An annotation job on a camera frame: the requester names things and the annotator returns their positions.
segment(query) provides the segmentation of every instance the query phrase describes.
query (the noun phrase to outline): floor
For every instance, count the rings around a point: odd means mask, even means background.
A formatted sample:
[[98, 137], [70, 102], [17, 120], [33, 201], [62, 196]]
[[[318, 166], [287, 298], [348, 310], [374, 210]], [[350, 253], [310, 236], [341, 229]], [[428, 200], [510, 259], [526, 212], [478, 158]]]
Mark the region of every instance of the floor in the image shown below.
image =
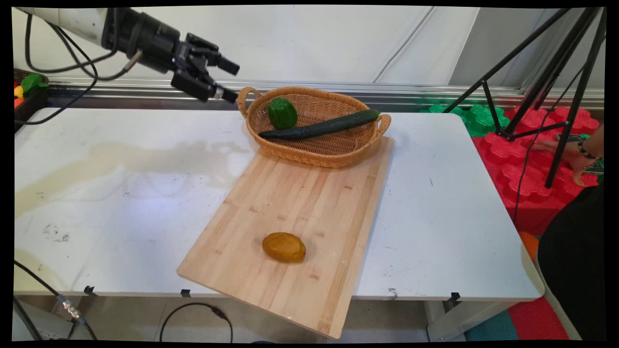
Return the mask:
[[[350, 303], [342, 337], [326, 339], [262, 310], [229, 298], [85, 297], [79, 308], [99, 339], [157, 341], [165, 318], [177, 307], [203, 302], [219, 307], [232, 322], [234, 343], [384, 343], [427, 342], [423, 302]], [[76, 325], [71, 339], [90, 339]], [[190, 306], [169, 320], [163, 341], [230, 342], [228, 324], [207, 307]]]

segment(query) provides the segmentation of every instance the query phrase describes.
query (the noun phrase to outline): teal floor mat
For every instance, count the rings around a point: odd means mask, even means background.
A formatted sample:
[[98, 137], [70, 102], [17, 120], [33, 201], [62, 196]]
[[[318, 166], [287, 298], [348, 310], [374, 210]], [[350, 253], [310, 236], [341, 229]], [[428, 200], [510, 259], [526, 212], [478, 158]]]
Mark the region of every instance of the teal floor mat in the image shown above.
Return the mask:
[[509, 311], [502, 311], [466, 333], [467, 341], [517, 341], [518, 334]]

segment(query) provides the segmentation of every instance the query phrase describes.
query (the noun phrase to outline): person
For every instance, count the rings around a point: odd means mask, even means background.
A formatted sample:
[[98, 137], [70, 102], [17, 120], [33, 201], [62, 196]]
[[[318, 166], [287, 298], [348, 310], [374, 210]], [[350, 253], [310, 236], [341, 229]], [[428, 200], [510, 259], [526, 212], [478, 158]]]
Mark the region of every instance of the person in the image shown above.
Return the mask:
[[[533, 149], [556, 151], [558, 143], [539, 141]], [[563, 152], [584, 186], [582, 174], [604, 157], [604, 125]], [[604, 289], [604, 183], [582, 189], [552, 220], [535, 256], [535, 267], [552, 306], [570, 339], [606, 341]]]

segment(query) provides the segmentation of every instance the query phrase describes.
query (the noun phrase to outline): yellow toy pepper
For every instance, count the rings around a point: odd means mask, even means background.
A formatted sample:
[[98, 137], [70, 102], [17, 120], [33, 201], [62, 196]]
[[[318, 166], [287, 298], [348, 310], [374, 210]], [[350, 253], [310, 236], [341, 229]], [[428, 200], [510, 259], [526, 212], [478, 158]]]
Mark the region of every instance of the yellow toy pepper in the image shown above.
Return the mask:
[[13, 95], [17, 98], [23, 98], [24, 97], [24, 88], [22, 86], [17, 86], [15, 87], [15, 89], [13, 90]]

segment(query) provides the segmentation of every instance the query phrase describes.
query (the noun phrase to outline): person's hand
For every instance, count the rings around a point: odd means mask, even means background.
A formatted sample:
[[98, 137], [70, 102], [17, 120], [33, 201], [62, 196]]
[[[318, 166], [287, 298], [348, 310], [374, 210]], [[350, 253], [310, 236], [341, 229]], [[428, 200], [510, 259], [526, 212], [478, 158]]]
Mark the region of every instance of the person's hand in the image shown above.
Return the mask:
[[[532, 149], [534, 150], [543, 150], [549, 152], [556, 152], [556, 147], [559, 143], [556, 141], [538, 141], [536, 142]], [[571, 141], [565, 144], [565, 150], [563, 151], [563, 159], [566, 160], [572, 170], [574, 171], [572, 177], [574, 178], [574, 182], [578, 186], [584, 186], [584, 181], [582, 180], [582, 174], [585, 169], [590, 167], [596, 159], [588, 159], [578, 150], [578, 142]]]

